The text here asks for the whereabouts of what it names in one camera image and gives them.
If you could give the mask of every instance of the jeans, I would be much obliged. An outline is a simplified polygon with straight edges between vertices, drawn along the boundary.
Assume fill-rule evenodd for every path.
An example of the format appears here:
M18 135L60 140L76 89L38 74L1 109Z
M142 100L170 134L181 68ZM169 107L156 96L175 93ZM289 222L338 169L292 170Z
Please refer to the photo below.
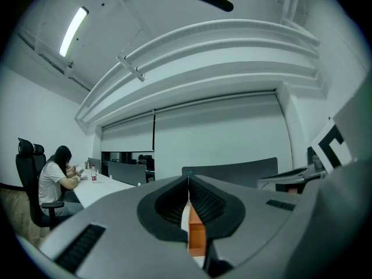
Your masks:
M64 202L65 205L62 208L54 209L56 216L71 216L83 210L83 206L73 191L66 191L65 195L58 199L58 202ZM41 210L45 215L49 216L48 209L41 208Z

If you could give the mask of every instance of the bottle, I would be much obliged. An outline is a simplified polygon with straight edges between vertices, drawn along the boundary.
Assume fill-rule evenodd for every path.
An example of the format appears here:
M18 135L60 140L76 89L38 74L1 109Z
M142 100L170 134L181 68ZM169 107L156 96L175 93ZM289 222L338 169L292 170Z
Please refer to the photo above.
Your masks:
M92 182L95 183L97 181L97 173L95 171L95 165L92 165Z

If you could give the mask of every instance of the chair headrest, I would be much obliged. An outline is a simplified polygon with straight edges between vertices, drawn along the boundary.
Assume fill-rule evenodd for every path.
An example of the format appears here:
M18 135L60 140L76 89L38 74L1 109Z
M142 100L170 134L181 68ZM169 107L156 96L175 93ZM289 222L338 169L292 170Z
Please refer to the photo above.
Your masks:
M42 155L44 154L44 147L42 145L34 144L34 154L35 155Z
M21 157L30 157L34 153L34 146L29 141L26 141L25 139L18 138L19 144L18 144L18 154Z

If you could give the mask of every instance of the long black hair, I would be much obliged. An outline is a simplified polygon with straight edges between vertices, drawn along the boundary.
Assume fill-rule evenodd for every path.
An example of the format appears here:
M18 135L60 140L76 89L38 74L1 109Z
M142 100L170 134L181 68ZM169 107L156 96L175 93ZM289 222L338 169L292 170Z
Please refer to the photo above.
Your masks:
M72 157L72 154L70 150L68 149L68 147L60 146L58 147L54 155L49 158L47 163L50 161L57 163L62 173L65 174L66 176L66 163L70 162L71 157Z

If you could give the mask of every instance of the black vent grille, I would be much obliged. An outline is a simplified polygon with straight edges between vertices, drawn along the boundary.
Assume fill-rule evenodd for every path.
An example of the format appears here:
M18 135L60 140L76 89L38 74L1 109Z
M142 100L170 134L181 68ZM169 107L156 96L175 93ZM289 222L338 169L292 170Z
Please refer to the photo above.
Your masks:
M90 224L56 259L56 263L74 273L105 230L104 227Z
M275 199L269 200L266 204L287 211L293 211L296 207L293 203L276 201Z
M182 214L188 200L187 190L187 181L182 181L156 200L155 210L162 219L181 227Z
M189 180L189 191L192 206L204 225L225 212L225 201L192 179Z

